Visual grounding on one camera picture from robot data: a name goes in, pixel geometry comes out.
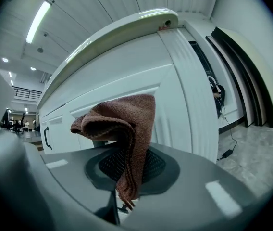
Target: towel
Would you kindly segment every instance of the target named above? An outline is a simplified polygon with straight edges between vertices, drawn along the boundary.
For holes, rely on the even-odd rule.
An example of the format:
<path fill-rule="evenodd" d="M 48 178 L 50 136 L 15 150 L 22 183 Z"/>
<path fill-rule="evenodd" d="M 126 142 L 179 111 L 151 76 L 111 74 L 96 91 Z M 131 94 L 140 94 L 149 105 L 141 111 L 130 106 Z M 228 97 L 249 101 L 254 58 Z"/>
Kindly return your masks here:
<path fill-rule="evenodd" d="M 155 98 L 140 94 L 99 103 L 71 125 L 72 133 L 96 141 L 118 141 L 126 149 L 125 170 L 116 190 L 129 209 L 142 184 L 154 118 Z"/>

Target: railing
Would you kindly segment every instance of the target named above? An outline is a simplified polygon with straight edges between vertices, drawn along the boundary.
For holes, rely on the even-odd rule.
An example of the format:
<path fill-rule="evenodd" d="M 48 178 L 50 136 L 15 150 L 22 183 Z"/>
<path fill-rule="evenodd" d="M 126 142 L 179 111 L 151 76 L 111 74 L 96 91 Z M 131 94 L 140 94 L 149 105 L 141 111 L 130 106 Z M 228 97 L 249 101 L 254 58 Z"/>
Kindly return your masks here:
<path fill-rule="evenodd" d="M 41 91 L 30 90 L 30 89 L 25 89 L 21 87 L 15 87 L 15 86 L 12 86 L 12 87 L 15 90 L 16 97 L 39 99 L 41 96 Z"/>

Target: cabinet handle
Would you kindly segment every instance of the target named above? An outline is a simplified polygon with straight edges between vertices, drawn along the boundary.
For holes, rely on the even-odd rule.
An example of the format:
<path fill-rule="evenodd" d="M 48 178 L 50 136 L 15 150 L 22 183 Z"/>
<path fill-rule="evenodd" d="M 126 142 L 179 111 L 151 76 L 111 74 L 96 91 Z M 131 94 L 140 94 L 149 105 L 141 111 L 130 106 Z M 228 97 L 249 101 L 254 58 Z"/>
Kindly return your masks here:
<path fill-rule="evenodd" d="M 45 130 L 44 130 L 44 135 L 45 135 L 45 142 L 46 142 L 46 145 L 52 150 L 52 147 L 48 144 L 47 142 L 47 136 L 46 136 L 46 131 L 49 130 L 49 127 L 47 127 Z"/>

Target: recessed light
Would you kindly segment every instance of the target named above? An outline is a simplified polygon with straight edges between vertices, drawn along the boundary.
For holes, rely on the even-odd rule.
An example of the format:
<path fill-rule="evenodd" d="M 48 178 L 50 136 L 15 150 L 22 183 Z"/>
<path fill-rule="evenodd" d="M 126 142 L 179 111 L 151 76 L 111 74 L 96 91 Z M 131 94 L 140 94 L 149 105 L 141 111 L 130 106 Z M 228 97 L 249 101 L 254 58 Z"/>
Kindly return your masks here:
<path fill-rule="evenodd" d="M 29 43 L 29 44 L 32 43 L 34 35 L 37 31 L 37 28 L 38 28 L 41 20 L 44 18 L 45 14 L 47 13 L 48 9 L 50 8 L 50 6 L 51 6 L 51 4 L 45 1 L 45 2 L 43 2 L 41 7 L 39 8 L 39 11 L 37 12 L 37 14 L 32 22 L 32 25 L 30 27 L 30 30 L 27 34 L 27 37 L 25 40 L 27 43 Z"/>

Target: white sticker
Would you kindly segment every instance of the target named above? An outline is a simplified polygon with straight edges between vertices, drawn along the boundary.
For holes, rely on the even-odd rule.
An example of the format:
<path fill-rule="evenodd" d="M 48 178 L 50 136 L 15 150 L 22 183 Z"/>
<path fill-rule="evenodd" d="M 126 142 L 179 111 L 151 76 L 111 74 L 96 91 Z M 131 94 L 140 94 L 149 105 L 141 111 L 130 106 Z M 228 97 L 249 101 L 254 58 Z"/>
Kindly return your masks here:
<path fill-rule="evenodd" d="M 59 167 L 59 166 L 63 166 L 68 164 L 68 161 L 66 161 L 65 159 L 56 161 L 56 162 L 52 162 L 52 163 L 47 163 L 46 166 L 49 169 L 55 168 L 55 167 Z"/>
<path fill-rule="evenodd" d="M 231 197 L 231 195 L 229 195 L 218 181 L 208 182 L 205 184 L 205 187 L 225 216 L 233 218 L 242 212 L 241 206 Z"/>

